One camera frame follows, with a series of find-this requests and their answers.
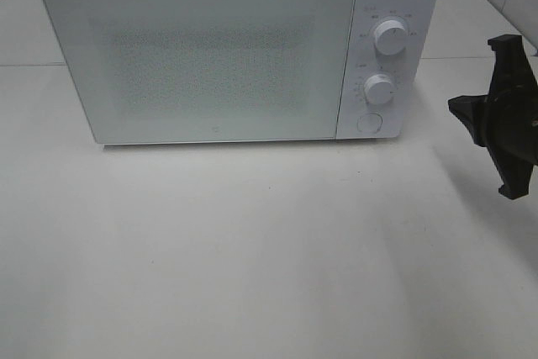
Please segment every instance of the white knob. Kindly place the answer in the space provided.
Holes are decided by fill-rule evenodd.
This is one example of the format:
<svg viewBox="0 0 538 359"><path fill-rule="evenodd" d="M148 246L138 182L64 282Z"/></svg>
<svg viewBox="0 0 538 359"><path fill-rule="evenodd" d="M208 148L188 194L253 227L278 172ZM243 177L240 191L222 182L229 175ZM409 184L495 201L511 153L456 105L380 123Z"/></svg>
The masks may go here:
<svg viewBox="0 0 538 359"><path fill-rule="evenodd" d="M393 80L383 74L374 75L364 83L364 95L370 104L388 103L396 91Z"/></svg>
<svg viewBox="0 0 538 359"><path fill-rule="evenodd" d="M384 55L396 55L407 45L408 30L400 20L380 23L373 32L376 48Z"/></svg>

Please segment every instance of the white table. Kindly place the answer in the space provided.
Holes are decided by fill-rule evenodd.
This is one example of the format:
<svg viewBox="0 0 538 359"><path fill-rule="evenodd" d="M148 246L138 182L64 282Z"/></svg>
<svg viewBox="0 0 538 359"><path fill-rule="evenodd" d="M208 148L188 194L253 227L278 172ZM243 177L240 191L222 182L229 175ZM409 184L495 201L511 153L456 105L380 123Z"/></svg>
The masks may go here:
<svg viewBox="0 0 538 359"><path fill-rule="evenodd" d="M396 140L105 150L43 13L0 0L1 358L538 357L537 182L446 107L485 0L439 1Z"/></svg>

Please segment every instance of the black plastic object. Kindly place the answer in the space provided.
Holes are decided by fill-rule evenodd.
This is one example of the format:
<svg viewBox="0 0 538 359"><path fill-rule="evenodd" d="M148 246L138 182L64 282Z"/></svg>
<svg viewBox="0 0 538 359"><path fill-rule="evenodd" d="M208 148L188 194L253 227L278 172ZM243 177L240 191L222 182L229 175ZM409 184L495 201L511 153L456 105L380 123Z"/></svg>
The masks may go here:
<svg viewBox="0 0 538 359"><path fill-rule="evenodd" d="M538 84L520 35L501 35L488 45L496 57L489 94L453 98L448 108L474 143L488 148L504 182L498 191L517 199L529 193L538 165Z"/></svg>

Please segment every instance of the microwave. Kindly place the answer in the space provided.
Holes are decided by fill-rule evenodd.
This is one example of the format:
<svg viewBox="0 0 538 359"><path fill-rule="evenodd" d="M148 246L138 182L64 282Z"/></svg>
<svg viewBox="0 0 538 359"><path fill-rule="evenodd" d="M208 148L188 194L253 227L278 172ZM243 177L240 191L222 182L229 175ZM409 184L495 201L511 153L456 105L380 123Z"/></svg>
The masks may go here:
<svg viewBox="0 0 538 359"><path fill-rule="evenodd" d="M99 144L390 138L435 0L43 0Z"/></svg>

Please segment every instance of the control panel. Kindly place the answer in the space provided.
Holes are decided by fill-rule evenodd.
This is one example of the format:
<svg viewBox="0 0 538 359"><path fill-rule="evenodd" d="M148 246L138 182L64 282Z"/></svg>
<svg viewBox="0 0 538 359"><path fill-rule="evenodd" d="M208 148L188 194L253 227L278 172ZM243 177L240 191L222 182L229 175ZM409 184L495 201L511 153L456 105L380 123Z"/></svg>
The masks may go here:
<svg viewBox="0 0 538 359"><path fill-rule="evenodd" d="M435 0L356 0L336 139L399 135Z"/></svg>

